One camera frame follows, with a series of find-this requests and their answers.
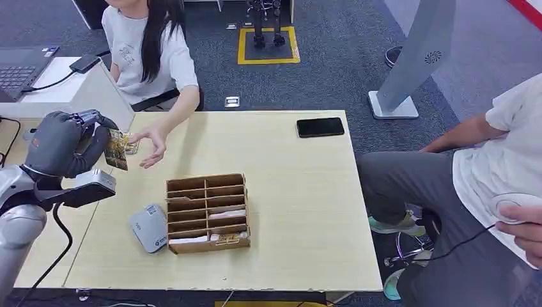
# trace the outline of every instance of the laptop keyboard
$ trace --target laptop keyboard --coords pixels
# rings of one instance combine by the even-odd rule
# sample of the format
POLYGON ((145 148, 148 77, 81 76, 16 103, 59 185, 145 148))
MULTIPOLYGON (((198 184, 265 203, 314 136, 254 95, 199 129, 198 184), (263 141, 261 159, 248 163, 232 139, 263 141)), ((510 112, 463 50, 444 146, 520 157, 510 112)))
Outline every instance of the laptop keyboard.
POLYGON ((5 91, 21 90, 34 70, 36 70, 35 66, 0 67, 0 88, 5 91))

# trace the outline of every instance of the white t-shirt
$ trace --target white t-shirt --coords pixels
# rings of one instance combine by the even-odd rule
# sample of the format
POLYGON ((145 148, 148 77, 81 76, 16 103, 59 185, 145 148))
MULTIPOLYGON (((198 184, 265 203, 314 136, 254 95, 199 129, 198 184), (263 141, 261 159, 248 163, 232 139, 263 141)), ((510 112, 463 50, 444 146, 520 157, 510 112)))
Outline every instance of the white t-shirt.
POLYGON ((141 42, 147 18, 130 19, 112 6, 105 9, 102 25, 111 50, 112 62, 117 64, 120 76, 118 88, 130 104, 156 97, 175 86, 182 90, 188 85, 197 85, 194 62, 178 26, 169 36, 170 26, 162 33, 162 56, 160 70, 151 83, 141 82, 141 42))
MULTIPOLYGON (((486 121, 493 128, 509 132, 480 148, 455 152, 453 180, 465 207, 488 227, 498 221, 489 208, 494 196, 525 193, 542 198, 542 74, 495 98, 486 121)), ((490 231, 535 268, 512 235, 494 228, 490 231)))

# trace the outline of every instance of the white device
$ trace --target white device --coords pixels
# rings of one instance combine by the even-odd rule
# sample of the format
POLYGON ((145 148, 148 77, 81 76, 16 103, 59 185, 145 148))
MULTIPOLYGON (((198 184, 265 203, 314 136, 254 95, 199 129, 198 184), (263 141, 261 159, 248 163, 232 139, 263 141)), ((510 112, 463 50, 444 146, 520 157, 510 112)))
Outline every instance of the white device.
POLYGON ((509 207, 509 206, 540 206, 542 207, 542 198, 524 194, 524 193, 506 193, 497 195, 492 198, 490 203, 490 210, 493 213, 493 215, 500 219, 501 221, 507 223, 507 224, 521 224, 525 223, 525 221, 517 221, 514 219, 509 219, 507 217, 504 217, 502 214, 500 214, 500 209, 503 207, 509 207))
POLYGON ((159 205, 148 205, 131 216, 130 225, 147 253, 154 253, 166 245, 167 221, 159 205))

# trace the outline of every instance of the smartphone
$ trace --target smartphone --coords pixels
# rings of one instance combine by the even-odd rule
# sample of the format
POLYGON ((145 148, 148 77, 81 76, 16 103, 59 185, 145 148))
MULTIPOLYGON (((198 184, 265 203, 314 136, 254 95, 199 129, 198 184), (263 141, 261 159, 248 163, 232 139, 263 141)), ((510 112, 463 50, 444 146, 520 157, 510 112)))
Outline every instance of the smartphone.
POLYGON ((345 128, 343 128, 343 122, 338 117, 314 118, 312 120, 298 120, 297 133, 300 138, 340 136, 345 133, 345 128))

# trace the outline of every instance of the black glove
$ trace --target black glove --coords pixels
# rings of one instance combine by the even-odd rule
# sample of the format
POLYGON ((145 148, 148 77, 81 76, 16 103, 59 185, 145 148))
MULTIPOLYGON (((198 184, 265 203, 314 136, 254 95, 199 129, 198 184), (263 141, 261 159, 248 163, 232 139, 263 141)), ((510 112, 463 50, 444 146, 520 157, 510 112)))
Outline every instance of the black glove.
POLYGON ((91 143, 83 151, 77 149, 83 136, 91 135, 95 124, 86 124, 76 120, 76 114, 61 111, 48 114, 39 124, 37 131, 28 147, 25 165, 39 173, 75 178, 78 174, 89 171, 104 152, 109 142, 107 128, 117 129, 117 126, 108 118, 97 116, 95 122, 102 125, 94 131, 91 143))

